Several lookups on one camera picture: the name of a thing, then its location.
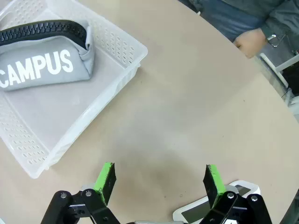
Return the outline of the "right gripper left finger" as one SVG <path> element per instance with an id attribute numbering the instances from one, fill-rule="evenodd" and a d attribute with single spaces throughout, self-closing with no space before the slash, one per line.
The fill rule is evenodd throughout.
<path id="1" fill-rule="evenodd" d="M 57 191 L 48 205 L 42 224 L 76 224 L 81 218 L 90 218 L 94 224 L 118 224 L 107 207 L 116 182 L 113 162 L 105 162 L 91 188 L 70 192 Z"/>

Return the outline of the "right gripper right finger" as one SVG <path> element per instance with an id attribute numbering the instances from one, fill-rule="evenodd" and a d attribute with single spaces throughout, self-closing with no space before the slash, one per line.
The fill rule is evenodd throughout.
<path id="1" fill-rule="evenodd" d="M 246 198 L 227 190 L 217 167 L 206 165 L 203 179 L 210 211 L 202 224 L 223 224 L 228 219 L 238 224 L 271 224 L 271 218 L 260 194 L 249 194 Z"/>

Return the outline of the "person's left hand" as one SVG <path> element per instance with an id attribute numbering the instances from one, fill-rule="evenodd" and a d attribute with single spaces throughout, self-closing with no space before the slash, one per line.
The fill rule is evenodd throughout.
<path id="1" fill-rule="evenodd" d="M 267 39 L 260 28 L 242 33 L 233 42 L 248 59 L 254 57 L 266 43 Z"/>

